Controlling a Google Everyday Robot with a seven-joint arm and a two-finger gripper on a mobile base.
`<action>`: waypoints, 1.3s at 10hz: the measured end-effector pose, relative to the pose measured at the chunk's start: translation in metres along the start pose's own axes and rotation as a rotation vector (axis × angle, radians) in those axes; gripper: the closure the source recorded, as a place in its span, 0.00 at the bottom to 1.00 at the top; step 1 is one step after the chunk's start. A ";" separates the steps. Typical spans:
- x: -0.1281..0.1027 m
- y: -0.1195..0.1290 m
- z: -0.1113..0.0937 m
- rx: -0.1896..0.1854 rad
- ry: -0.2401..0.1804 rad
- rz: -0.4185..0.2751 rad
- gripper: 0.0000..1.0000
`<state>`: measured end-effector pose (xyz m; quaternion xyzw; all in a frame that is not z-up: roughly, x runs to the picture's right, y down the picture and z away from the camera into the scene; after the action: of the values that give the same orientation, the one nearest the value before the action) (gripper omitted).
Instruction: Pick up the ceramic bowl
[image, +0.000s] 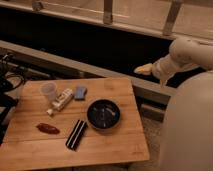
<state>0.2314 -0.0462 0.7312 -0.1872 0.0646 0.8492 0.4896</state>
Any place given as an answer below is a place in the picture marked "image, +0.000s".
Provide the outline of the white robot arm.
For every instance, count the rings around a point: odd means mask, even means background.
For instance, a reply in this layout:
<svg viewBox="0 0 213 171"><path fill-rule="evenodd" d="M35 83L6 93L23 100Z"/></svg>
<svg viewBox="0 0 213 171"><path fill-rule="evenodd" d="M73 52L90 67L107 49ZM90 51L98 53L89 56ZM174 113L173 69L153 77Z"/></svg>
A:
<svg viewBox="0 0 213 171"><path fill-rule="evenodd" d="M166 56L135 69L165 85L197 67L205 71L184 81L167 105L158 171L213 171L213 45L177 38Z"/></svg>

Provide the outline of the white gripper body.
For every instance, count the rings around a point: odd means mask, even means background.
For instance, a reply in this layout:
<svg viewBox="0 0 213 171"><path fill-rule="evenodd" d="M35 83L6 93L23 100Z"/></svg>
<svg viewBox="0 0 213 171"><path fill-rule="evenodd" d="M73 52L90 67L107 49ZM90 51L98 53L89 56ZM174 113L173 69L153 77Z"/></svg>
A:
<svg viewBox="0 0 213 171"><path fill-rule="evenodd" d="M177 72L177 66L170 57L157 60L152 66L152 74L160 81L167 81Z"/></svg>

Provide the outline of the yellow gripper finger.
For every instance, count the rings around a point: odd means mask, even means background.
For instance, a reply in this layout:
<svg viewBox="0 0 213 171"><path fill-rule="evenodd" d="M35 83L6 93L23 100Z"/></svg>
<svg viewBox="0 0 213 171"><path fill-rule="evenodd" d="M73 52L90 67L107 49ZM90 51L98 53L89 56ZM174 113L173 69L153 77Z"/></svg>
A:
<svg viewBox="0 0 213 171"><path fill-rule="evenodd" d="M136 74L150 75L152 71L152 64L148 63L142 66L137 67L134 72Z"/></svg>

